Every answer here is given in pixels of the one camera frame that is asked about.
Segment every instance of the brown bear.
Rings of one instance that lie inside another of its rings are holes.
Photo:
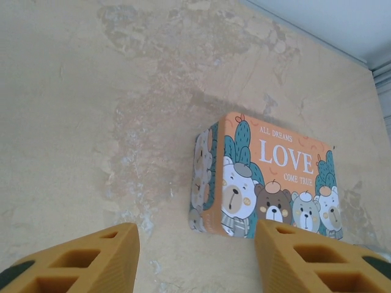
[[[262,184],[255,185],[255,194],[257,196],[256,210],[259,220],[268,219],[291,224],[292,208],[289,190],[281,190],[281,185],[273,180],[265,186]]]

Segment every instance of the white bear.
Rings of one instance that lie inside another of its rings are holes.
[[[224,156],[221,224],[230,236],[246,237],[248,234],[248,217],[257,203],[254,187],[258,184],[258,181],[251,179],[251,175],[247,165],[233,163]]]
[[[317,199],[320,203],[320,218],[323,225],[327,228],[327,235],[337,239],[342,238],[342,220],[339,210],[339,199],[337,186],[333,186],[331,189],[327,186],[323,186],[319,190],[321,195],[317,195]]]
[[[212,130],[207,129],[198,136],[194,152],[194,177],[191,189],[191,204],[199,209],[209,197],[209,181],[212,177]]]
[[[206,232],[206,229],[203,226],[203,220],[200,215],[200,212],[196,209],[190,210],[189,225],[190,225],[190,229],[192,229],[195,232]]]
[[[212,166],[212,129],[200,133],[195,142],[194,171],[196,175],[205,173]]]
[[[207,170],[205,173],[195,175],[193,178],[192,188],[191,188],[191,204],[193,208],[198,209],[202,208],[203,203],[208,200],[209,197],[209,181],[211,179],[211,171]]]

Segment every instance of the wall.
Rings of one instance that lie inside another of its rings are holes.
[[[389,0],[246,0],[357,59],[369,69],[391,60]]]

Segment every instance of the orange plastic object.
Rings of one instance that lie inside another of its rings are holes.
[[[29,255],[35,263],[1,293],[133,292],[140,242],[124,223]]]
[[[265,293],[391,292],[391,281],[362,259],[382,258],[366,248],[260,220],[255,249]]]

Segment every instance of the cartoon bear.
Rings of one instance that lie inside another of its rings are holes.
[[[202,204],[207,201],[209,197],[209,181],[212,177],[210,170],[207,170],[205,173],[195,175],[193,178],[192,188],[191,188],[191,204],[193,208],[197,209],[199,206],[202,207]]]
[[[312,200],[309,192],[292,193],[292,213],[295,225],[303,230],[318,232],[320,226],[320,204],[317,200]]]
[[[289,190],[281,190],[281,185],[273,180],[265,186],[257,184],[255,194],[259,220],[268,219],[289,225],[292,223],[291,193]]]
[[[336,239],[342,238],[342,220],[339,210],[339,199],[337,186],[323,186],[319,189],[320,196],[317,199],[320,203],[320,219],[323,225],[327,228],[327,236]]]
[[[209,197],[209,181],[212,177],[212,137],[211,129],[207,129],[198,136],[194,152],[194,176],[191,189],[191,204],[193,208],[202,206]]]
[[[196,232],[206,232],[205,227],[203,226],[203,220],[200,215],[200,211],[197,209],[191,209],[189,213],[189,225],[193,231]]]
[[[224,156],[222,181],[222,220],[223,229],[229,236],[246,237],[249,232],[248,217],[253,213],[257,202],[252,171],[243,163],[233,163]]]
[[[212,166],[212,129],[200,133],[195,142],[194,171],[196,174],[206,172]]]

